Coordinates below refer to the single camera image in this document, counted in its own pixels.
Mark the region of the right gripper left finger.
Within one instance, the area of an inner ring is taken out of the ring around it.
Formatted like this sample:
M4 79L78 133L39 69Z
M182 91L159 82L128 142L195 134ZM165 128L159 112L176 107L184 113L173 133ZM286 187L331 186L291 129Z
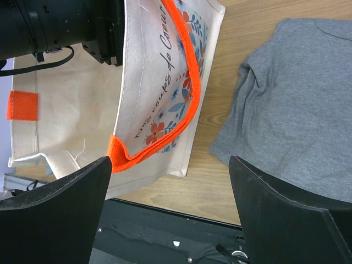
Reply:
M1 201L1 263L88 263L112 163L101 157Z

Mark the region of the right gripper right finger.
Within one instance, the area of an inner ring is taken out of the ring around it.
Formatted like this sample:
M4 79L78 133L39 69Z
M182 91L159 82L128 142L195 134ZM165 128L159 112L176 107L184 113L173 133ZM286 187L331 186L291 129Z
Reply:
M251 263L351 263L351 203L232 156L230 181Z

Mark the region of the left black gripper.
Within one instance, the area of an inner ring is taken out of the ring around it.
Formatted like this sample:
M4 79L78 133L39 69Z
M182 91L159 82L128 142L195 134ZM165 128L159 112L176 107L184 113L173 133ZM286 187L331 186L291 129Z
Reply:
M99 63L119 67L123 64L125 29L124 1L89 1L92 39L82 47Z

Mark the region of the beige canvas tote bag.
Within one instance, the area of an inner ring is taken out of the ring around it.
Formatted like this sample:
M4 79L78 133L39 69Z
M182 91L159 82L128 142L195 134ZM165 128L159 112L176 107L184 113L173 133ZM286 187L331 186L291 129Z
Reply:
M48 165L59 179L108 156L107 198L186 176L225 11L217 1L125 1L121 66L77 47L60 67L15 76L8 166Z

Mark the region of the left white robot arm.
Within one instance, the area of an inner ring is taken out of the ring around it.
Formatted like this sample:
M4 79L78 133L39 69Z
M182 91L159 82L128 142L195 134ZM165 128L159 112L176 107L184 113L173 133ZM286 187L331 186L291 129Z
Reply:
M38 64L1 69L1 76L55 68L74 53L53 63L44 54L82 44L99 63L123 64L124 1L1 1L1 68L10 58L31 54Z

